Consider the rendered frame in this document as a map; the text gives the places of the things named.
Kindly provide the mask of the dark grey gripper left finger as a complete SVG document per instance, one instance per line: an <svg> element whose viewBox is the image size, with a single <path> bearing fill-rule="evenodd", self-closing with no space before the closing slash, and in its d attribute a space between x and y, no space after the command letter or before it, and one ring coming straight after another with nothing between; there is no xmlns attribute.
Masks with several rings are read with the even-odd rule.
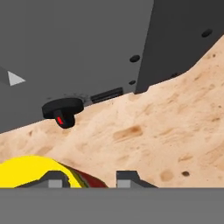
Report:
<svg viewBox="0 0 224 224"><path fill-rule="evenodd" d="M40 179L22 184L21 187L69 188L69 178L62 171L48 171Z"/></svg>

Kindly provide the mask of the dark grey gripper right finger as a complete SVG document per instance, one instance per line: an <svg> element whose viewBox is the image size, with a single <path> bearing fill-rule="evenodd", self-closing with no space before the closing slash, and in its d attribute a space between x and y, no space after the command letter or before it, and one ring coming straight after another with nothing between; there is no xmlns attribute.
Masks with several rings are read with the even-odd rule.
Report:
<svg viewBox="0 0 224 224"><path fill-rule="evenodd" d="M137 171L117 171L116 172L117 188L156 188L155 185L140 179Z"/></svg>

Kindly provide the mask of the yellow and red round object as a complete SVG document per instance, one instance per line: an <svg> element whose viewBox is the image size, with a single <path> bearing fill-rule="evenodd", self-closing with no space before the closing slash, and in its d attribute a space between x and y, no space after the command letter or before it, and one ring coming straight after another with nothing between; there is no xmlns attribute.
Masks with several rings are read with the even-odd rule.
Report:
<svg viewBox="0 0 224 224"><path fill-rule="evenodd" d="M69 178L69 188L107 188L107 185L96 177L61 164L52 158L41 156L14 157L1 163L0 188L19 188L22 184L40 179L49 171L64 172Z"/></svg>

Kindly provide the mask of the black knob with red mark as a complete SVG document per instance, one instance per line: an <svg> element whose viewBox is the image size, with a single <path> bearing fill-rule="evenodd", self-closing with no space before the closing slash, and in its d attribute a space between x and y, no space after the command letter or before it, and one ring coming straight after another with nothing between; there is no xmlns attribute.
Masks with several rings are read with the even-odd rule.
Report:
<svg viewBox="0 0 224 224"><path fill-rule="evenodd" d="M49 101L42 107L45 119L54 119L62 129L69 129L75 125L76 114L84 109L84 104L78 98L62 98Z"/></svg>

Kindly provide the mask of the dark grey hob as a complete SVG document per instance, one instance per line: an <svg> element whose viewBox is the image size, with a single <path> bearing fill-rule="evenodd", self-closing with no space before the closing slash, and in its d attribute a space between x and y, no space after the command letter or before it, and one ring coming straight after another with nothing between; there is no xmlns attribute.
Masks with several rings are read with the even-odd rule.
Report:
<svg viewBox="0 0 224 224"><path fill-rule="evenodd" d="M136 88L153 0L0 0L0 133L52 100Z"/></svg>

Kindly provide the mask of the dark grey appliance panel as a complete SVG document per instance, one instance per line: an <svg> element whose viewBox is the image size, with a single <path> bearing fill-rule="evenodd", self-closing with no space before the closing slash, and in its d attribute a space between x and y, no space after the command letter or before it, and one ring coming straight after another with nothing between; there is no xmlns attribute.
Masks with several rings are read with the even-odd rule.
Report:
<svg viewBox="0 0 224 224"><path fill-rule="evenodd" d="M193 67L224 35L224 0L154 0L137 94Z"/></svg>

